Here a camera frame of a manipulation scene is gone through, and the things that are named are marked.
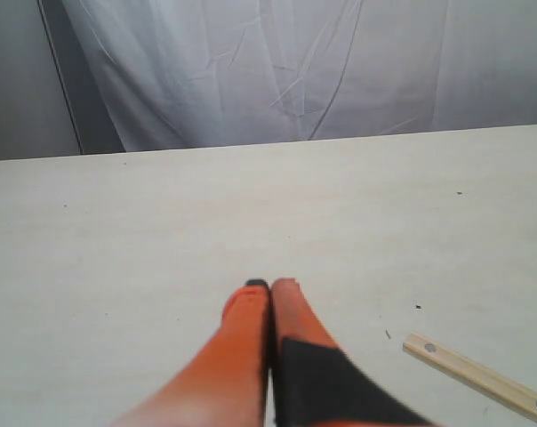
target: white fabric backdrop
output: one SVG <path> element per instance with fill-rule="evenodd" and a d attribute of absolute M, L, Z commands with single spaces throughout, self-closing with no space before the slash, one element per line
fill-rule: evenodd
<path fill-rule="evenodd" d="M 537 123 L 537 0 L 66 0 L 128 150 Z"/>

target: wooden ruler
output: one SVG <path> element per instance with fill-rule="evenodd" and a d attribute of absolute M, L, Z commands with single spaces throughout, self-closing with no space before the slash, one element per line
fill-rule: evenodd
<path fill-rule="evenodd" d="M 535 391 L 417 334 L 409 335 L 403 349 L 537 423 Z"/>

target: white table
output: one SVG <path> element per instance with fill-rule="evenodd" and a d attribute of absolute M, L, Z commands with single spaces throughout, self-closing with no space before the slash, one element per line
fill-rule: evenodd
<path fill-rule="evenodd" d="M 401 345 L 537 390 L 537 126 L 0 162 L 0 425 L 111 422 L 279 276 L 425 416 L 533 425 Z"/>

